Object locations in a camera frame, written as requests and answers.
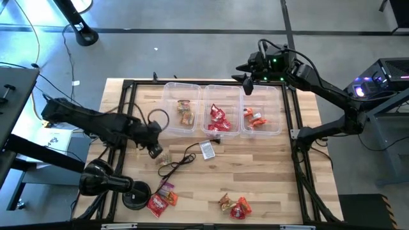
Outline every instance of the wooden table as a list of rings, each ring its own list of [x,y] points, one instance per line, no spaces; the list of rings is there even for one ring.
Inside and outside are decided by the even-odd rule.
[[[108,111],[118,105],[124,79],[107,79],[100,111]],[[136,103],[145,116],[159,105],[163,86],[138,85]],[[147,208],[132,211],[126,208],[118,196],[115,222],[177,222],[177,223],[246,223],[246,224],[301,224],[302,218],[298,201],[297,186],[288,129],[281,97],[282,132],[268,140],[242,139],[236,136],[232,140],[223,140],[221,145],[213,144],[216,157],[204,161],[199,147],[190,152],[198,153],[193,163],[181,166],[169,180],[175,185],[179,195],[175,207],[169,206],[160,218],[156,218]],[[290,98],[291,111],[293,103]],[[315,95],[310,92],[298,92],[298,100],[305,126],[316,127],[321,124]],[[185,148],[195,142],[206,140],[199,124],[203,115],[199,114],[197,131],[192,137],[181,138],[168,134],[160,135],[160,144],[164,152],[172,154],[173,161],[183,157]],[[134,116],[140,117],[136,109]],[[326,148],[314,146],[325,153]],[[94,142],[87,163],[99,156],[104,150],[101,142]],[[310,160],[314,182],[318,195],[339,219],[343,219],[338,200],[334,175],[328,159],[314,150],[310,151]],[[160,177],[158,166],[146,150],[139,151],[133,142],[128,142],[123,174],[134,180],[145,181],[152,190],[156,190]],[[245,196],[253,212],[245,220],[229,218],[220,210],[217,201],[228,192],[229,197],[237,200]],[[108,194],[104,214],[108,212],[111,195]],[[74,217],[79,216],[91,204],[95,197],[80,196]],[[309,214],[313,218],[311,200],[306,196]]]

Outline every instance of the clear plastic bin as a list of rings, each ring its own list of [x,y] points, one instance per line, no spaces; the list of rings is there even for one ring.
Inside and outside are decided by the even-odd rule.
[[[200,112],[200,91],[200,86],[195,84],[169,82],[164,86],[162,108],[169,115],[169,126],[165,132],[183,137],[195,132]],[[194,113],[191,125],[181,123],[182,113],[178,111],[178,100],[190,100],[190,111]]]
[[[247,96],[243,88],[241,93],[242,114],[240,116],[242,131],[240,137],[267,139],[281,133],[281,101],[279,91],[271,86],[254,86],[252,94]],[[243,111],[245,108],[251,108],[253,114],[260,113],[261,117],[267,122],[261,126],[255,126],[252,130],[249,125],[248,117],[244,117]]]
[[[215,86],[208,85],[204,89],[203,96],[204,114],[201,129],[210,136],[219,136],[222,139],[232,139],[240,133],[240,88],[236,86]],[[226,119],[231,123],[231,128],[227,132],[210,131],[208,125],[212,124],[210,115],[211,107],[222,109],[226,114]]]

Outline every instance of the concrete floor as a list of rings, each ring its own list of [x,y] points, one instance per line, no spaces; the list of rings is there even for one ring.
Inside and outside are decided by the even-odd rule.
[[[382,0],[287,0],[293,30],[297,31],[390,31],[384,15],[378,12]],[[37,26],[65,26],[66,20],[51,0],[19,0],[32,23]],[[94,0],[82,14],[92,27],[131,29],[265,29],[285,30],[280,0]],[[0,24],[27,25],[23,14],[10,0],[0,15]],[[70,91],[70,64],[60,33],[38,30],[42,74],[64,92]],[[36,57],[33,33],[0,31],[0,60],[29,66]],[[75,61],[75,98],[98,109],[108,77],[159,77],[228,79],[235,67],[245,63],[257,49],[257,41],[267,38],[286,43],[285,35],[260,34],[132,34],[100,33],[99,41],[80,47],[72,33],[66,34]],[[409,54],[407,36],[295,36],[295,47],[308,55],[321,76],[344,88],[378,58]],[[51,96],[61,96],[46,82],[37,86]],[[35,90],[37,109],[44,100]],[[337,119],[342,111],[318,98],[323,123]],[[368,146],[378,148],[370,133],[362,135]],[[392,204],[397,224],[409,229],[407,184],[377,188],[374,181],[386,174],[379,152],[366,150],[357,137],[330,138],[330,156],[340,194],[381,193]],[[0,191],[7,200],[15,187],[12,171]],[[67,220],[69,204],[76,188],[30,185],[22,198],[30,203],[26,210],[4,211],[0,206],[0,225],[30,224]]]

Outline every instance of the white label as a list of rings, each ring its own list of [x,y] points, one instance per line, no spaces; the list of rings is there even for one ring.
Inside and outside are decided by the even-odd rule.
[[[203,141],[200,142],[200,149],[202,151],[203,154],[203,158],[205,160],[212,158],[212,157],[216,157],[216,154],[213,150],[212,144],[210,143],[210,141]]]

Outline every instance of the purple light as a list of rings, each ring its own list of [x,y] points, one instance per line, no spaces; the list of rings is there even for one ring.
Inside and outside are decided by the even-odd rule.
[[[362,91],[361,87],[356,87],[355,92],[357,93],[358,96],[365,96],[364,92]]]

